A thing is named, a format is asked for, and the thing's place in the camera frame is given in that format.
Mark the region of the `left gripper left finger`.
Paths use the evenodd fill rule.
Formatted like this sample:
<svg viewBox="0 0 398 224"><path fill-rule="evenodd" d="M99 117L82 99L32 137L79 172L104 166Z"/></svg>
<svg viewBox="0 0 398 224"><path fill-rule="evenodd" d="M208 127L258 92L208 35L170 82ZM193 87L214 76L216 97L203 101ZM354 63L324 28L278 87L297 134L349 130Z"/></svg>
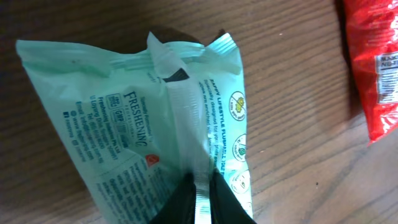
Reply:
<svg viewBox="0 0 398 224"><path fill-rule="evenodd" d="M149 224L194 224L195 202L196 187L193 174L187 174Z"/></svg>

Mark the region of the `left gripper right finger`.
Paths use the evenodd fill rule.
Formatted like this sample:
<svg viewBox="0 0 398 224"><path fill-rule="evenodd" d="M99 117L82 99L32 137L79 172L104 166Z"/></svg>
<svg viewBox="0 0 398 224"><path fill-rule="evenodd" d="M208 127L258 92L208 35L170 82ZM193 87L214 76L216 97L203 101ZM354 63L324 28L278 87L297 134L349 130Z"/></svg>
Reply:
<svg viewBox="0 0 398 224"><path fill-rule="evenodd" d="M210 205L212 224L256 224L219 172L214 172L210 181Z"/></svg>

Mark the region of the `light green wipes pack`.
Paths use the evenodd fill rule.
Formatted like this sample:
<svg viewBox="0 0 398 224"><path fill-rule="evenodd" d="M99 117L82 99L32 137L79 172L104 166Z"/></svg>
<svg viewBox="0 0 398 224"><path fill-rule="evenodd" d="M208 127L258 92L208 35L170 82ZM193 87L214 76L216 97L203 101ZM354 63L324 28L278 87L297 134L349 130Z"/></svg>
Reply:
<svg viewBox="0 0 398 224"><path fill-rule="evenodd" d="M214 172L252 218L243 62L229 34L209 45L149 34L136 54L34 40L16 50L108 223L149 223L187 174L194 223L212 223Z"/></svg>

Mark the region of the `red snack bag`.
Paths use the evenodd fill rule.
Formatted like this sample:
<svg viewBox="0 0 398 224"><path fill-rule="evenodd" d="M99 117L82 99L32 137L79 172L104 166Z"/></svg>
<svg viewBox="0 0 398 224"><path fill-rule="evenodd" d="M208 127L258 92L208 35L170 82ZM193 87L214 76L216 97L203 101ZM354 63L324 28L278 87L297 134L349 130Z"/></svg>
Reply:
<svg viewBox="0 0 398 224"><path fill-rule="evenodd" d="M397 0L344 0L351 66L374 143L397 129Z"/></svg>

